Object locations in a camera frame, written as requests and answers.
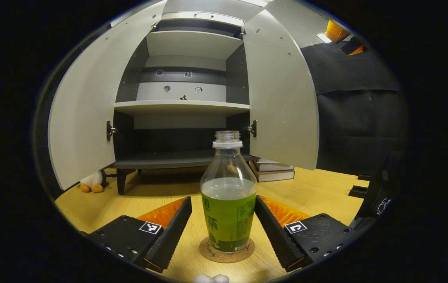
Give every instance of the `cabinet leg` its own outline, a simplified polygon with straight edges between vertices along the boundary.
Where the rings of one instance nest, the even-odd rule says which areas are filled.
[[[118,193],[120,195],[125,194],[125,184],[127,181],[127,175],[133,172],[133,169],[117,169],[116,174],[118,178]]]

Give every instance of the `door hinge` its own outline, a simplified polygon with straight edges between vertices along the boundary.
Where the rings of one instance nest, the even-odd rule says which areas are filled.
[[[252,126],[246,127],[245,130],[251,132],[252,136],[255,138],[257,136],[257,121],[252,121]]]
[[[110,140],[110,137],[113,134],[116,134],[118,132],[118,128],[113,128],[110,124],[110,120],[107,120],[107,140]]]

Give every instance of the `black cloth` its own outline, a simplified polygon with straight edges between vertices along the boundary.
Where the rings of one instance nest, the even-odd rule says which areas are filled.
[[[407,106],[400,84],[372,52],[346,55],[333,43],[301,49],[319,108],[317,168],[374,173],[405,149]]]

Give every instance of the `sticker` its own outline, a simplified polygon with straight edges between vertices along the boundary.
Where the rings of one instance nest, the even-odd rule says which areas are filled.
[[[306,226],[303,223],[301,223],[301,221],[285,224],[285,228],[287,228],[289,233],[297,233],[307,229]]]
[[[376,214],[382,215],[384,213],[384,210],[386,209],[386,206],[389,205],[391,202],[391,199],[384,199],[380,205],[378,206],[378,211],[376,211]]]
[[[249,243],[246,243],[246,244],[243,244],[243,245],[241,245],[239,247],[235,247],[235,251],[239,251],[240,249],[243,249],[244,247],[246,247],[248,245],[249,245]]]
[[[161,225],[159,225],[159,224],[154,224],[154,223],[151,223],[151,222],[145,222],[142,225],[142,227],[140,227],[139,230],[142,230],[142,231],[147,232],[147,233],[153,233],[153,234],[156,235],[156,233],[158,233],[160,228],[161,228]]]

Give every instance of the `cork coaster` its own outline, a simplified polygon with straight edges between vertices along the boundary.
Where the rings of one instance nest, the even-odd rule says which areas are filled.
[[[210,244],[210,240],[208,237],[204,238],[199,244],[199,252],[207,259],[220,263],[233,263],[242,261],[249,256],[255,250],[255,243],[251,238],[247,242],[247,246],[237,252],[221,252],[214,249],[214,247]]]

